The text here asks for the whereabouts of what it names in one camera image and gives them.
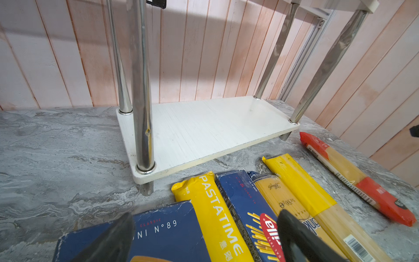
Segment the white shelf board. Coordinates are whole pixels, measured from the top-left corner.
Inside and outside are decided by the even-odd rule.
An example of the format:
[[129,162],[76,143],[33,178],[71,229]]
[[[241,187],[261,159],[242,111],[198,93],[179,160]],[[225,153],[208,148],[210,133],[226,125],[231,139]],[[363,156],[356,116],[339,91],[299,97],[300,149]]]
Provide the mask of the white shelf board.
[[137,184],[145,184],[296,130],[289,117],[252,96],[152,105],[154,159],[150,174],[136,170],[132,114],[117,116]]

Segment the pasta package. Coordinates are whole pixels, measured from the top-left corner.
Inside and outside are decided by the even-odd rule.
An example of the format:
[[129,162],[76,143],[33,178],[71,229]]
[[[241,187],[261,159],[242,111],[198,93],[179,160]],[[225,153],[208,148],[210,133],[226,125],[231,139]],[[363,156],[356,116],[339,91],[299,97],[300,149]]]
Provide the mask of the pasta package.
[[277,216],[244,170],[218,174],[215,183],[256,262],[285,262]]
[[176,201],[191,200],[212,261],[251,261],[253,257],[214,181],[214,173],[172,186]]
[[351,262],[391,262],[356,221],[289,155],[262,158]]
[[[135,232],[129,262],[211,262],[191,201],[133,215]],[[57,242],[53,262],[69,262],[113,222],[64,234]]]
[[259,189],[262,196],[265,198],[266,202],[275,212],[275,215],[278,216],[283,209],[288,210],[313,234],[323,240],[323,242],[325,242],[341,257],[346,258],[343,252],[327,235],[320,224],[308,213],[308,211],[278,176],[261,175],[253,171],[249,172],[249,176]]
[[415,215],[397,198],[332,147],[314,135],[300,132],[301,143],[345,185],[391,220],[413,226]]

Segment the stainless steel rod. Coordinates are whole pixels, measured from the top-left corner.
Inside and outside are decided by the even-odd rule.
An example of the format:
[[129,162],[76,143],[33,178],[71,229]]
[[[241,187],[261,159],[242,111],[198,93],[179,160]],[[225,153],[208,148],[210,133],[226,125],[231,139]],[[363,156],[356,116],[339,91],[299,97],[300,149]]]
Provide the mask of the stainless steel rod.
[[151,93],[147,48],[145,0],[130,0],[130,49],[132,60],[132,97],[137,170],[149,174],[155,168]]
[[295,13],[300,5],[296,3],[291,3],[291,7],[288,10],[287,16],[285,17],[284,23],[281,28],[281,32],[278,36],[277,43],[275,44],[274,50],[269,58],[266,69],[262,75],[262,79],[259,83],[256,94],[253,96],[256,99],[262,97],[263,91],[265,90],[266,85],[268,84],[269,78],[274,71],[275,65],[277,64],[278,58],[284,48],[285,41],[287,40],[288,33],[290,32],[292,22],[294,21]]
[[[354,40],[357,35],[362,23],[364,22],[368,11],[365,10],[356,10],[352,15],[349,22],[343,28],[339,37],[336,39],[335,43],[330,48],[329,52],[326,54],[323,62],[320,67],[317,69],[316,74],[311,80],[310,84],[307,87],[303,97],[295,108],[291,118],[291,123],[298,123],[298,121],[303,116],[304,112],[307,110],[308,106],[311,104],[313,99],[316,97],[317,93],[320,91],[323,84],[332,74],[333,70],[348,50],[349,45]],[[281,136],[282,140],[286,140],[289,137],[290,133],[284,134]]]
[[118,84],[119,112],[129,114],[132,112],[132,104],[129,100],[127,80],[125,78],[124,66],[122,65],[121,53],[119,52],[118,39],[116,37],[114,11],[112,9],[112,0],[106,0],[109,12],[109,21],[111,23],[111,38],[114,48],[114,60],[116,68],[116,82]]

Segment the wooden wall panel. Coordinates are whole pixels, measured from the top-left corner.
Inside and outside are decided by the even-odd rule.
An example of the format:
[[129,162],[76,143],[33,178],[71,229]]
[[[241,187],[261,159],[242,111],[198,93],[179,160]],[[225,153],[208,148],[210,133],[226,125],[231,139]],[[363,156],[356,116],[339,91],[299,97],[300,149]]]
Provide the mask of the wooden wall panel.
[[223,97],[235,97],[263,3],[264,0],[246,3]]
[[93,106],[117,105],[102,2],[100,0],[67,0],[67,3],[70,7]]
[[160,102],[179,101],[188,0],[168,1],[161,14]]
[[160,102],[160,21],[161,8],[147,5],[148,60],[150,63],[151,102],[153,104]]
[[401,146],[400,151],[387,150],[385,144],[390,143],[392,137],[396,135],[400,130],[404,130],[403,134],[407,134],[409,126],[414,126],[417,122],[417,116],[419,115],[419,90],[416,90],[396,111],[394,111],[359,147],[358,150],[363,152],[367,156],[373,155],[371,158],[379,162],[384,167],[391,169],[394,165],[398,164],[404,157],[392,156],[399,155],[402,152],[412,153],[415,151],[415,143],[399,143]]
[[193,101],[197,94],[199,66],[207,24],[209,0],[188,0],[182,57],[180,101]]
[[0,24],[39,106],[72,107],[36,2],[1,1]]
[[247,0],[230,0],[211,98],[223,98]]
[[229,6],[226,0],[209,2],[195,100],[211,99]]
[[277,42],[279,33],[284,23],[286,12],[289,5],[284,1],[278,1],[277,7],[275,8],[274,15],[272,16],[271,23],[266,33],[262,48],[260,50],[255,68],[252,73],[252,77],[247,89],[246,95],[252,96],[256,92],[257,86],[259,86],[260,79],[263,72],[266,69],[267,63],[271,54],[274,50]]
[[400,38],[406,28],[412,23],[419,13],[419,1],[406,0],[395,13],[386,28],[380,33],[356,68],[351,72],[343,85],[325,107],[316,122],[326,127],[336,116],[339,110],[349,100],[352,94],[364,82],[377,64],[387,54],[390,48]]
[[235,96],[245,96],[247,93],[253,70],[255,69],[260,50],[262,49],[264,39],[266,38],[266,33],[272,21],[277,3],[277,0],[264,1]]
[[316,49],[307,61],[304,71],[301,73],[300,78],[297,80],[288,96],[287,103],[289,105],[294,108],[298,105],[298,102],[302,98],[318,67],[352,14],[353,12],[335,11],[334,16],[331,18],[332,20],[324,29],[325,31],[320,38]]
[[342,134],[341,139],[357,148],[407,98],[419,88],[419,54]]
[[66,1],[36,0],[36,2],[72,105],[92,106]]
[[391,170],[394,174],[408,182],[410,185],[417,187],[419,186],[419,175],[418,175],[418,163],[419,163],[419,150],[413,155],[408,157],[406,160],[398,164]]
[[419,150],[419,138],[412,137],[409,129],[419,125],[419,116],[405,126],[400,132],[392,137],[382,148],[375,152],[371,159],[382,163],[388,170],[393,169],[399,163]]
[[314,16],[311,14],[306,14],[304,21],[298,30],[298,33],[294,39],[294,42],[287,54],[287,57],[284,61],[284,64],[282,65],[281,71],[279,72],[277,81],[275,82],[274,88],[272,89],[272,92],[269,96],[269,99],[277,99],[279,97],[279,94],[281,93],[282,87],[285,84],[286,77],[288,76],[288,72],[290,70],[290,67],[292,67],[292,63],[295,60],[295,57],[297,56],[298,51],[301,49],[301,47],[304,45],[305,37],[307,36],[307,33],[309,29],[312,28],[312,23],[314,20]]
[[419,52],[419,18],[404,32],[388,51],[348,102],[326,127],[337,136],[354,122],[383,89],[399,74],[409,61]]
[[291,29],[287,37],[287,40],[285,41],[284,47],[282,48],[278,61],[274,67],[274,70],[272,71],[271,77],[269,78],[265,91],[262,94],[263,99],[269,99],[271,92],[274,89],[275,83],[277,82],[279,73],[281,72],[282,66],[284,65],[285,59],[287,58],[288,53],[290,52],[290,49],[292,47],[292,44],[294,43],[294,40],[297,37],[297,34],[300,31],[301,26],[303,25],[306,15],[307,15],[307,12],[305,12],[303,9],[297,9],[294,21],[291,25]]
[[381,0],[377,10],[367,16],[347,52],[307,109],[306,116],[314,121],[317,119],[403,1]]
[[1,26],[0,107],[2,110],[39,108]]

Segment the logo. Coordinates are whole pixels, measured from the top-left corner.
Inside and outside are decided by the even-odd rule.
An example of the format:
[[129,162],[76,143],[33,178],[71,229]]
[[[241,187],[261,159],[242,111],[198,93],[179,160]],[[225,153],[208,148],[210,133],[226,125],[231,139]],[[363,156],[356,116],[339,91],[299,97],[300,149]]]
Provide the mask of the logo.
[[398,199],[394,202],[394,204],[396,206],[398,206],[399,208],[407,209],[407,207],[400,200],[398,200]]
[[277,223],[270,218],[267,214],[262,213],[260,215],[260,222],[262,231],[266,237],[267,242],[275,253],[275,256],[280,262],[285,262],[284,252],[282,251],[281,241],[278,235]]
[[279,185],[279,183],[269,184],[268,187],[269,187],[270,190],[272,190],[272,188],[274,188],[274,189],[281,188],[281,186]]

